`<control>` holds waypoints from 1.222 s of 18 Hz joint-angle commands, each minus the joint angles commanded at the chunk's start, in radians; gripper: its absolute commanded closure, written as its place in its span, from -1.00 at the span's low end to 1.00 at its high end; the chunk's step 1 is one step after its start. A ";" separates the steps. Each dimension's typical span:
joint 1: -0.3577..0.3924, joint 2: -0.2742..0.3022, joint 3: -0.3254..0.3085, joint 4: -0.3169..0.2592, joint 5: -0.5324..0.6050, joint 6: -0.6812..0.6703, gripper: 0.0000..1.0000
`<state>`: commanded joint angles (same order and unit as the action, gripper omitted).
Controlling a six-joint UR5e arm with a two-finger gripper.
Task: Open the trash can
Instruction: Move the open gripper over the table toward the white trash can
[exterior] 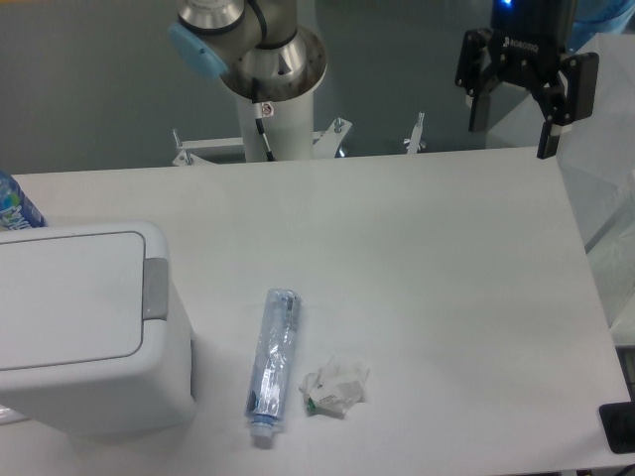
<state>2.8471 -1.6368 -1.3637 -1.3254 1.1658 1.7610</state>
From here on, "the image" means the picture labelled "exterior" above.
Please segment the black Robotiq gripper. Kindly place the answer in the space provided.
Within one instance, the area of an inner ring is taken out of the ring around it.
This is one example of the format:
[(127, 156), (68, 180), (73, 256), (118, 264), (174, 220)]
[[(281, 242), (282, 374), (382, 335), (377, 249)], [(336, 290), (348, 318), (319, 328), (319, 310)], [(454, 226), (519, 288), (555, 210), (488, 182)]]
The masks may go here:
[(592, 115), (599, 54), (566, 53), (575, 8), (574, 1), (494, 1), (490, 27), (464, 34), (454, 82), (466, 94), (470, 132), (486, 130), (491, 93), (501, 84), (540, 89), (541, 160), (557, 153), (564, 128)]

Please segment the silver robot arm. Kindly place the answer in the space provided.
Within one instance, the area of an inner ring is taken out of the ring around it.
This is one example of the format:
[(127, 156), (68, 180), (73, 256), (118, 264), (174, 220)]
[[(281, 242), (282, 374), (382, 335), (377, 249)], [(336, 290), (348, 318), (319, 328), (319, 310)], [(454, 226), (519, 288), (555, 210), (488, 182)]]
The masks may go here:
[[(541, 159), (563, 130), (591, 116), (599, 57), (571, 55), (573, 1), (496, 1), (490, 24), (465, 32), (454, 82), (470, 107), (468, 128), (483, 130), (490, 96), (502, 84), (527, 90), (544, 118)], [(338, 136), (314, 136), (314, 92), (326, 72), (320, 39), (298, 22), (294, 1), (182, 1), (169, 37), (198, 74), (234, 95), (249, 162), (312, 159)]]

